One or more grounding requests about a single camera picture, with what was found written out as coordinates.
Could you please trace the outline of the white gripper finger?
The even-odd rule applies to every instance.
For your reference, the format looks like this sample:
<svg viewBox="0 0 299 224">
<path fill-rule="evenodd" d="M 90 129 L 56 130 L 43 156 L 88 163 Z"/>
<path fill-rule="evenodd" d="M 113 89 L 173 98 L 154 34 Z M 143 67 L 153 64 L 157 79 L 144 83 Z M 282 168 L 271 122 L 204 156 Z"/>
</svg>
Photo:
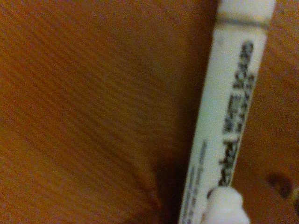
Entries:
<svg viewBox="0 0 299 224">
<path fill-rule="evenodd" d="M 249 224 L 243 208 L 243 197 L 234 188 L 215 188 L 206 208 L 208 224 Z"/>
</svg>

